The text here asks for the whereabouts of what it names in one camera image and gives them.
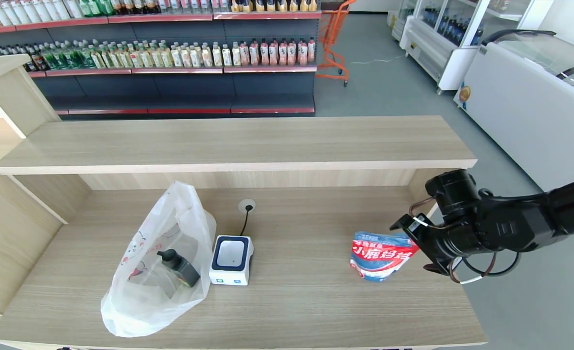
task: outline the black power cord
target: black power cord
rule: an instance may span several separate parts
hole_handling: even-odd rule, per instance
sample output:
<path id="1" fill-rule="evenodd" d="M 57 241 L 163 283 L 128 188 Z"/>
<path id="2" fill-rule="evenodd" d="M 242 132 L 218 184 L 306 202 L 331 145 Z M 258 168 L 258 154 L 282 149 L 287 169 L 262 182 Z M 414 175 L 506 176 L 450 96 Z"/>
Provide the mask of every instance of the black power cord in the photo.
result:
<path id="1" fill-rule="evenodd" d="M 242 228 L 242 232 L 240 233 L 240 236 L 244 234 L 244 231 L 246 230 L 246 225 L 247 225 L 247 215 L 250 213 L 250 210 L 253 210 L 254 207 L 251 206 L 250 204 L 248 204 L 246 206 L 246 221 L 244 221 L 244 228 Z"/>
<path id="2" fill-rule="evenodd" d="M 503 275 L 507 275 L 509 272 L 512 272 L 514 270 L 514 268 L 516 268 L 516 266 L 518 266 L 518 264 L 520 263 L 520 256 L 522 256 L 522 253 L 516 252 L 516 258 L 514 259 L 514 262 L 511 263 L 511 265 L 508 268 L 506 268 L 500 272 L 490 272 L 487 274 L 487 276 L 489 276 L 489 277 L 500 277 Z M 466 264 L 467 268 L 471 269 L 472 272 L 478 273 L 480 275 L 482 275 L 484 273 L 483 271 L 475 268 L 475 266 L 471 265 L 469 263 L 469 260 L 466 257 L 462 257 L 462 261 L 464 262 L 464 264 Z"/>

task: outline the cable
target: cable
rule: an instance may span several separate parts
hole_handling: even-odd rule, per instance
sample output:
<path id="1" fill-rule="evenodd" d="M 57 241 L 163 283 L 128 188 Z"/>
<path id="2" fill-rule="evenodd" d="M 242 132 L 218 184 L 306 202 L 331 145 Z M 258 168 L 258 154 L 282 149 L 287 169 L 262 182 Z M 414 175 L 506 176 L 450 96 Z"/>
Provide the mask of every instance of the cable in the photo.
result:
<path id="1" fill-rule="evenodd" d="M 520 263 L 520 256 L 522 256 L 522 253 L 518 253 L 516 252 L 516 258 L 514 259 L 514 262 L 511 263 L 511 265 L 504 269 L 503 271 L 500 272 L 493 272 L 493 273 L 489 273 L 488 276 L 492 276 L 492 277 L 500 277 L 503 275 L 507 275 L 509 272 L 512 272 L 514 270 L 514 268 L 516 268 L 516 266 L 518 266 L 518 264 Z M 466 264 L 466 267 L 471 269 L 471 271 L 475 272 L 475 273 L 483 273 L 483 271 L 478 270 L 475 268 L 475 266 L 471 265 L 469 263 L 469 260 L 466 257 L 462 257 L 462 261 L 464 262 L 464 264 Z"/>
<path id="2" fill-rule="evenodd" d="M 244 221 L 244 227 L 242 228 L 242 232 L 240 233 L 240 236 L 244 234 L 244 231 L 246 230 L 246 225 L 247 225 L 247 215 L 250 213 L 250 210 L 253 210 L 254 207 L 251 206 L 250 204 L 248 204 L 246 206 L 246 221 Z"/>
<path id="3" fill-rule="evenodd" d="M 451 259 L 451 261 L 449 262 L 449 277 L 451 278 L 451 281 L 455 282 L 455 283 L 459 283 L 459 284 L 468 284 L 468 283 L 473 283 L 475 281 L 479 281 L 480 279 L 482 279 L 483 277 L 489 276 L 489 273 L 492 271 L 492 269 L 494 268 L 494 264 L 496 263 L 496 252 L 492 255 L 492 260 L 489 262 L 489 266 L 487 267 L 487 269 L 485 271 L 483 271 L 482 273 L 480 273 L 479 276 L 474 277 L 473 279 L 469 279 L 466 281 L 460 281 L 456 276 L 455 276 L 455 269 L 453 268 L 453 262 L 456 259 L 463 259 L 460 257 L 457 257 L 455 259 Z"/>

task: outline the wooden countertop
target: wooden countertop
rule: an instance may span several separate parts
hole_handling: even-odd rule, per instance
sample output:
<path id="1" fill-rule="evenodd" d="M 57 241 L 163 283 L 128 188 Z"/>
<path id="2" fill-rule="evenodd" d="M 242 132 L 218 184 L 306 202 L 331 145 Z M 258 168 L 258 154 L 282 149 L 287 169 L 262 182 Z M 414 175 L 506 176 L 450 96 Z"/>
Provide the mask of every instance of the wooden countertop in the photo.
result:
<path id="1" fill-rule="evenodd" d="M 251 284 L 211 286 L 164 330 L 107 332 L 100 302 L 163 191 L 94 191 L 62 227 L 0 321 L 0 339 L 80 348 L 410 348 L 485 342 L 458 284 L 426 272 L 418 253 L 384 283 L 349 267 L 354 232 L 387 233 L 414 200 L 407 186 L 198 191 L 219 234 L 238 234 L 253 198 Z"/>
<path id="2" fill-rule="evenodd" d="M 4 175 L 469 168 L 438 116 L 50 122 Z"/>

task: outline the pink bottle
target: pink bottle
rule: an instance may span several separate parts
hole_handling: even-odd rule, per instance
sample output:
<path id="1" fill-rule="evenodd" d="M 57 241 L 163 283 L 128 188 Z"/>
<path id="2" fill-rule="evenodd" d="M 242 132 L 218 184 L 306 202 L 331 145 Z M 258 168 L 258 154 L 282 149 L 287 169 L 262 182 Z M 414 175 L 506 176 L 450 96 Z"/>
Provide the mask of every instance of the pink bottle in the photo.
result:
<path id="1" fill-rule="evenodd" d="M 280 43 L 280 46 L 278 46 L 278 64 L 280 66 L 287 65 L 287 47 L 289 46 L 287 45 L 285 39 L 283 39 Z"/>

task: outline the white cable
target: white cable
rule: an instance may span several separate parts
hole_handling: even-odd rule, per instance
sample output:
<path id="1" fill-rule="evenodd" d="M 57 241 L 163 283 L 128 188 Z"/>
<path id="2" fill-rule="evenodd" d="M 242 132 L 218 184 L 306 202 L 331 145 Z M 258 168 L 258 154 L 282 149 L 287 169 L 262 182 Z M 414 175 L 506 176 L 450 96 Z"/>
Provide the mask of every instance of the white cable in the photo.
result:
<path id="1" fill-rule="evenodd" d="M 393 60 L 396 60 L 397 58 L 404 57 L 404 56 L 405 56 L 405 55 L 397 56 L 397 57 L 391 58 L 391 59 L 389 59 L 389 60 L 377 60 L 377 59 L 376 59 L 376 60 L 371 60 L 371 61 L 369 61 L 369 62 L 352 62 L 351 64 L 370 64 L 370 63 L 373 63 L 373 62 L 391 62 L 391 61 L 393 61 Z"/>

